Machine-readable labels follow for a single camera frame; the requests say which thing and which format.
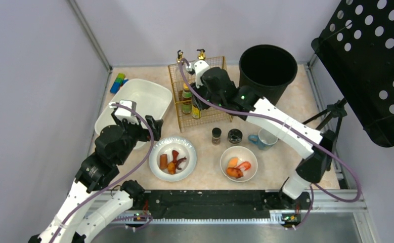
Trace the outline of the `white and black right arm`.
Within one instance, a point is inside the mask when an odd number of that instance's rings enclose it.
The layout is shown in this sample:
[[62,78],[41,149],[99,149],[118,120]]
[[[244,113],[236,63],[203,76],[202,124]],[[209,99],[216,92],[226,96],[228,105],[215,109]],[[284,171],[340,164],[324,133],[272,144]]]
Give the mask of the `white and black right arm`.
[[301,157],[295,171],[280,189],[282,196],[297,199],[311,184],[321,181],[332,153],[334,132],[321,132],[279,110],[250,86],[237,87],[218,67],[191,67],[181,72],[186,86],[204,107],[212,107],[259,126],[293,148]]

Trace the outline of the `clear gold-top oil bottle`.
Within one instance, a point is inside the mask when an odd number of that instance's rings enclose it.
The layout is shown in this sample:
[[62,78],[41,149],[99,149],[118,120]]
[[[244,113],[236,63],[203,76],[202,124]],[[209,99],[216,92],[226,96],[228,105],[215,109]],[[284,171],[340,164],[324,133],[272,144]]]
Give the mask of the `clear gold-top oil bottle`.
[[206,54],[205,54],[205,50],[204,49],[197,49],[197,52],[198,52],[197,58],[199,60],[205,60],[206,59]]

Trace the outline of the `small yellow label bottle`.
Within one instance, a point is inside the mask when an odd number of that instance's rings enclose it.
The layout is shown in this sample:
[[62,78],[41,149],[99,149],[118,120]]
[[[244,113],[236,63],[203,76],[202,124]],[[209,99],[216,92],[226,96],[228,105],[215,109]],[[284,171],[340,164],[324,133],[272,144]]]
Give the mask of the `small yellow label bottle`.
[[192,105],[191,116],[193,119],[200,119],[201,118],[200,109],[196,104]]

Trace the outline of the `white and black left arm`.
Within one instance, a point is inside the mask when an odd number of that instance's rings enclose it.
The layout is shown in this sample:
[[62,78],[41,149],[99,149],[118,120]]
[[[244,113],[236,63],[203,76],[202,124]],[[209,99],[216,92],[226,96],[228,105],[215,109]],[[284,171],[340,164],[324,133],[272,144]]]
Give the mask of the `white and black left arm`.
[[152,116],[111,114],[114,124],[103,128],[95,140],[95,151],[82,163],[66,200],[49,226],[29,242],[91,242],[116,216],[131,208],[133,196],[142,187],[132,183],[109,203],[86,217],[96,197],[106,191],[138,142],[153,144],[161,137],[163,120]]

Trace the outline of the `yellow cap sauce bottle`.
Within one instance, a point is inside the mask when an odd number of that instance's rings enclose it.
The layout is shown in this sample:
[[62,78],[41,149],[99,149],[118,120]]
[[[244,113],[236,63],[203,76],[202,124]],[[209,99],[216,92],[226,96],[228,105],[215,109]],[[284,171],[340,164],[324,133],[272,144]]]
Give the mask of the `yellow cap sauce bottle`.
[[192,93],[186,84],[183,84],[182,91],[182,113],[190,114],[192,112]]

